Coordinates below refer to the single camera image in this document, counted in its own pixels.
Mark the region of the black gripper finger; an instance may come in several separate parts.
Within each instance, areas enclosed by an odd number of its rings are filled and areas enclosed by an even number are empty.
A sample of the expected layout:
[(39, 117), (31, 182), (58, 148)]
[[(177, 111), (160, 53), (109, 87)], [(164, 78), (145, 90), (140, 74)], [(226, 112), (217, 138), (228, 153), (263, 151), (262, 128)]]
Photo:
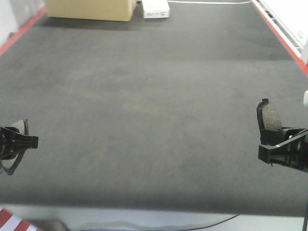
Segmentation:
[(0, 128), (0, 158), (11, 159), (27, 149), (37, 149), (39, 138), (23, 135), (13, 127)]
[(289, 139), (290, 136), (297, 135), (305, 131), (306, 128), (287, 128), (283, 127), (281, 130), (261, 130), (260, 142), (262, 145), (275, 146)]
[(308, 135), (297, 135), (274, 146), (259, 145), (258, 158), (302, 172), (308, 171)]

